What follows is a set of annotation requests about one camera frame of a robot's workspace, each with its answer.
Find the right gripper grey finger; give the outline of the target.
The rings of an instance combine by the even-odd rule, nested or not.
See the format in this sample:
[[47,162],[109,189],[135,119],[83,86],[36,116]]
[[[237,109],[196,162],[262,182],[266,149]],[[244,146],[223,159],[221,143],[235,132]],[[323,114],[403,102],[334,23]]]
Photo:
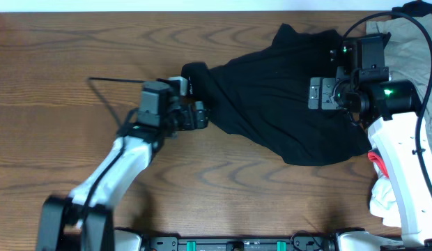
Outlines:
[[308,108],[309,109],[321,109],[321,86],[322,77],[312,77],[309,83],[309,99]]
[[323,78],[321,85],[321,109],[338,110],[340,109],[335,98],[337,82],[335,78]]

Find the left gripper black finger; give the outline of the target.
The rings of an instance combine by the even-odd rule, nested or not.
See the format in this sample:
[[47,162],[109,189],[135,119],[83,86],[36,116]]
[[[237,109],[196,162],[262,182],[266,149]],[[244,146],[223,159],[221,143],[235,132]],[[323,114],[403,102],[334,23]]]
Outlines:
[[181,76],[175,76],[175,77],[170,77],[168,80],[178,83],[179,92],[180,92],[181,96],[191,96],[192,95],[192,85],[189,83],[188,79],[181,77]]
[[208,126],[208,110],[202,101],[195,102],[196,129],[204,129]]

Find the black t-shirt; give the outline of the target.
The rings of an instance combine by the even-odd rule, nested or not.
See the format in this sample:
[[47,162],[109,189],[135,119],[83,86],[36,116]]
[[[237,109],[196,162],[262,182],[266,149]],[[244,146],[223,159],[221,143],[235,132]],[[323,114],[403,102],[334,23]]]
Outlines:
[[224,132],[242,135],[290,165],[331,165],[371,148],[346,112],[308,108],[310,80],[335,76],[330,50],[340,42],[334,29],[298,33],[282,24],[266,49],[214,68],[188,63],[181,75]]

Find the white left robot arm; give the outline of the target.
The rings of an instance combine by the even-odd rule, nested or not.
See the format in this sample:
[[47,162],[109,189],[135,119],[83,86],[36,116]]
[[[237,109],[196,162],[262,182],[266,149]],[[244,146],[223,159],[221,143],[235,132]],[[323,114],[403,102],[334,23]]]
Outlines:
[[97,169],[65,198],[50,196],[42,207],[37,250],[143,250],[141,234],[114,226],[114,209],[136,177],[153,161],[167,137],[206,128],[201,101],[184,77],[142,81],[140,103],[131,109],[111,151]]

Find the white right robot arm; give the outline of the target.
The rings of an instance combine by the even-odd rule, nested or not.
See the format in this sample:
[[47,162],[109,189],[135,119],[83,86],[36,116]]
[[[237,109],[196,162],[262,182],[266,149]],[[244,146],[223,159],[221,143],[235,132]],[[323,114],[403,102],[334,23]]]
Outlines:
[[313,77],[309,108],[357,113],[367,129],[374,164],[390,181],[400,239],[363,229],[338,231],[336,250],[432,250],[432,154],[422,124],[421,102],[409,80],[390,80],[386,68]]

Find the red and black garment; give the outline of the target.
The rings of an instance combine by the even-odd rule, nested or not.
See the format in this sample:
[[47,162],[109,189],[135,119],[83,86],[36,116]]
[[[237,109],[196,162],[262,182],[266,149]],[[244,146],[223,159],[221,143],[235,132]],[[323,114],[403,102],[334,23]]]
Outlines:
[[378,149],[370,150],[367,153],[367,157],[373,163],[374,169],[379,177],[384,176],[385,178],[389,178],[385,162]]

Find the khaki folded garment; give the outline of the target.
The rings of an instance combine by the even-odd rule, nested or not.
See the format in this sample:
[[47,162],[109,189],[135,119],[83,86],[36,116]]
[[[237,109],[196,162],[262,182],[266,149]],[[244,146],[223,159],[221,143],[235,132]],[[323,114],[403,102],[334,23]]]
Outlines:
[[[390,33],[385,47],[385,65],[393,80],[408,79],[422,99],[426,93],[431,71],[431,57],[427,41],[412,22],[404,18],[388,21],[369,21],[366,33]],[[424,114],[426,133],[432,152],[432,91]]]

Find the black garment at corner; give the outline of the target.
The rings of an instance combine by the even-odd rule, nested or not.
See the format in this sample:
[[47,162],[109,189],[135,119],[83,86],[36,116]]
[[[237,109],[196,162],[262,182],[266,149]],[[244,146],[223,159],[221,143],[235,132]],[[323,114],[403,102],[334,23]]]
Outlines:
[[393,7],[393,12],[403,13],[411,17],[424,17],[432,14],[432,3],[422,0],[411,1],[399,7]]

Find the white garment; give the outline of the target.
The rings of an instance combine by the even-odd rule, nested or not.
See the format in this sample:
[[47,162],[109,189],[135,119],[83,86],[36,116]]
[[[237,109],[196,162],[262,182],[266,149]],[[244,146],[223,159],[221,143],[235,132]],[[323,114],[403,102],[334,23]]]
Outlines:
[[377,181],[371,189],[369,211],[382,219],[387,227],[401,228],[401,218],[390,180],[381,172],[376,163],[373,167],[377,173]]

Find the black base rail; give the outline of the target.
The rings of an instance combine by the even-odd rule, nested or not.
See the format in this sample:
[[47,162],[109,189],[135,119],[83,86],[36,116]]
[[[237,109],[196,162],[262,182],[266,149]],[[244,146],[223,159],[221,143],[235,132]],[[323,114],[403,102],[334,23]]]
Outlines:
[[133,251],[367,251],[432,250],[432,239],[417,247],[406,247],[400,238],[372,235],[361,228],[341,229],[329,235],[298,231],[290,237],[182,238],[150,237],[127,229],[116,229],[117,250]]

